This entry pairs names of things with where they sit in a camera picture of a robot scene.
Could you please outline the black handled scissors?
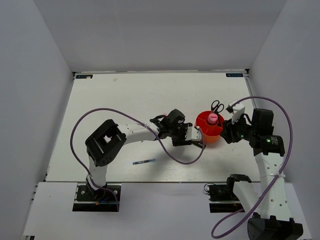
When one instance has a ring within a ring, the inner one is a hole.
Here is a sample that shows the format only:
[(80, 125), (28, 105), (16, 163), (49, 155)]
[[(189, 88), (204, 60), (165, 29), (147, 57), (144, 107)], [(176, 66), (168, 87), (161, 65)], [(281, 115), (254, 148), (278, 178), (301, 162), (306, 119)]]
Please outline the black handled scissors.
[(223, 103), (220, 103), (219, 100), (214, 100), (211, 104), (211, 113), (214, 113), (214, 114), (219, 114), (221, 113), (223, 110), (224, 110), (225, 106)]

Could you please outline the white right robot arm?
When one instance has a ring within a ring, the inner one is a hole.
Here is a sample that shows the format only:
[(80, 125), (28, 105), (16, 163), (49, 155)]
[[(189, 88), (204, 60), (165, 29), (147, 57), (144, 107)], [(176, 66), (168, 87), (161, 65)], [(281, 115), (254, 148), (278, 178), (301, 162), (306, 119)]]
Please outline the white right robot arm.
[(246, 175), (232, 175), (225, 187), (226, 195), (239, 199), (246, 213), (247, 234), (251, 240), (298, 240), (303, 225), (295, 222), (285, 188), (285, 147), (281, 136), (274, 135), (274, 113), (254, 109), (250, 123), (245, 119), (244, 107), (227, 108), (232, 114), (223, 122), (221, 137), (228, 143), (248, 141), (258, 166), (261, 196), (257, 196)]

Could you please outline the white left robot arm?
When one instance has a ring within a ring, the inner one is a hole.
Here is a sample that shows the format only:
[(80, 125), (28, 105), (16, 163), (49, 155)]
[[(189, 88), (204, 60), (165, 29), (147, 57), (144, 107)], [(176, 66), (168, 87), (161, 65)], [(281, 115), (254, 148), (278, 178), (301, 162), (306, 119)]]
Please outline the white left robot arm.
[(200, 128), (185, 122), (185, 115), (178, 109), (167, 115), (158, 115), (150, 122), (154, 126), (138, 121), (135, 124), (118, 125), (108, 119), (87, 138), (85, 145), (90, 173), (86, 183), (90, 196), (96, 200), (105, 196), (108, 165), (125, 145), (171, 138), (174, 147), (194, 145), (204, 151), (204, 135)]

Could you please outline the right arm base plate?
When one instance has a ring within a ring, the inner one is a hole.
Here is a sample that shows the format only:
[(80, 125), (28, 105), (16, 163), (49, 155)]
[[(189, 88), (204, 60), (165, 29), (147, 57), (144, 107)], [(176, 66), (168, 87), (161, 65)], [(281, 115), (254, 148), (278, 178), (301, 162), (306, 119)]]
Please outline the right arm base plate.
[(210, 213), (234, 213), (243, 207), (233, 193), (236, 182), (251, 183), (252, 181), (245, 174), (231, 174), (224, 184), (209, 182), (203, 186), (204, 192), (209, 195)]

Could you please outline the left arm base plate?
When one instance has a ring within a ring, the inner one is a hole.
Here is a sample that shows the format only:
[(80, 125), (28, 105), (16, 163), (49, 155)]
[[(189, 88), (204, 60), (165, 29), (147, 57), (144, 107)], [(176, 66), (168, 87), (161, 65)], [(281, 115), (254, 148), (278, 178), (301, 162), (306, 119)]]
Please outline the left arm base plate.
[(92, 192), (86, 184), (79, 184), (76, 188), (72, 211), (100, 213), (118, 212), (119, 210), (114, 194), (120, 205), (121, 185), (109, 185), (108, 187), (113, 193), (102, 189)]

